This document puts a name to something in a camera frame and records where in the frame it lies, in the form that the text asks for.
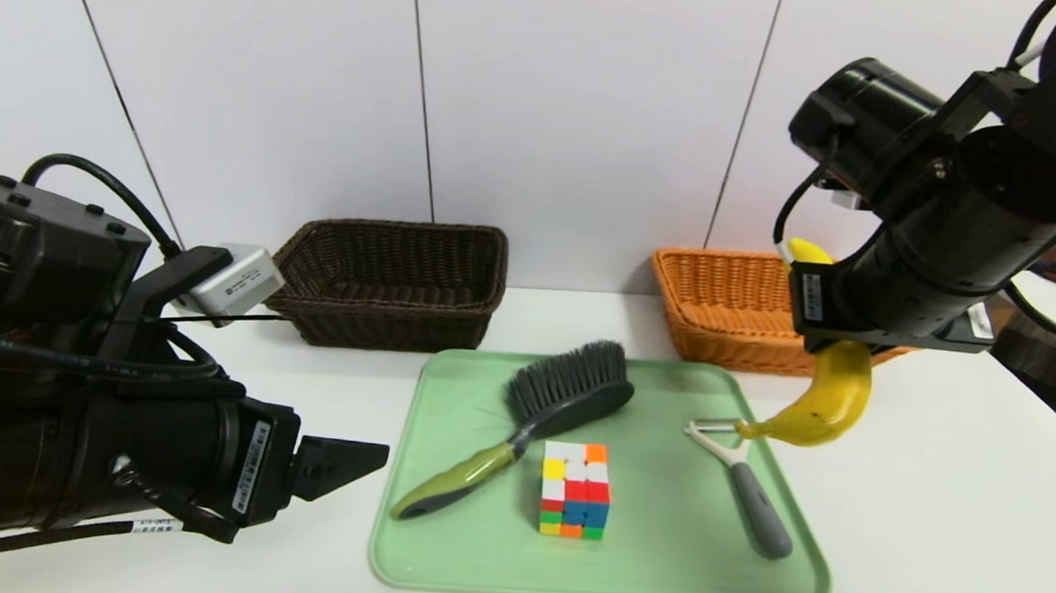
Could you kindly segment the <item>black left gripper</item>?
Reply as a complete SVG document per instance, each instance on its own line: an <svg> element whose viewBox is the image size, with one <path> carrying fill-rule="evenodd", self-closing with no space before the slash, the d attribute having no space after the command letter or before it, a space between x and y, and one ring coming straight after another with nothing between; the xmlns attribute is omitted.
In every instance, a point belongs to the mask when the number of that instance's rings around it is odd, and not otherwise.
<svg viewBox="0 0 1056 593"><path fill-rule="evenodd" d="M294 453L298 413L248 396L122 397L115 412L105 471L126 456L147 486L237 527L272 521L290 495L315 502L383 468L391 457L386 444L318 436L301 438Z"/></svg>

